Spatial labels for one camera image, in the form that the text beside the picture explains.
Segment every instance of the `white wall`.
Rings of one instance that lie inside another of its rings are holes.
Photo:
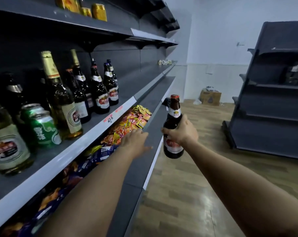
[[[177,46],[167,48],[167,59],[178,61],[177,65],[168,74],[168,76],[175,76],[175,83],[170,93],[178,94],[180,102],[183,102],[194,0],[164,1],[180,25],[179,30],[167,34],[168,38],[173,38],[178,42]]]
[[[185,98],[196,98],[192,93],[204,87],[192,81],[218,88],[228,96],[223,102],[238,96],[241,78],[236,70],[250,63],[247,49],[255,47],[263,23],[290,20],[298,20],[298,0],[195,0],[187,58],[188,74],[194,76],[187,77]],[[203,64],[217,64],[213,75],[203,72]],[[229,66],[225,73],[223,65]],[[236,84],[222,86],[232,82]]]

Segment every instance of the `floor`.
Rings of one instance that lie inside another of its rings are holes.
[[[199,141],[217,153],[262,175],[298,199],[298,160],[231,150],[221,131],[234,106],[181,104],[199,132]],[[244,236],[205,177],[185,152],[167,158],[161,149],[139,207],[132,237]]]

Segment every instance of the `cardboard box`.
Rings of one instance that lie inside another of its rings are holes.
[[[204,105],[219,105],[221,92],[203,91],[201,92],[201,102]]]

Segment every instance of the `right hand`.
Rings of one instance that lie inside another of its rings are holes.
[[[163,127],[161,129],[163,134],[166,134],[170,137],[171,140],[178,143],[180,146],[183,146],[186,141],[193,140],[197,141],[198,133],[193,124],[188,120],[187,115],[183,115],[178,126],[171,130]]]

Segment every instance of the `bottle cap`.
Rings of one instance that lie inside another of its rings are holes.
[[[171,95],[171,99],[178,99],[178,98],[180,98],[179,95]]]

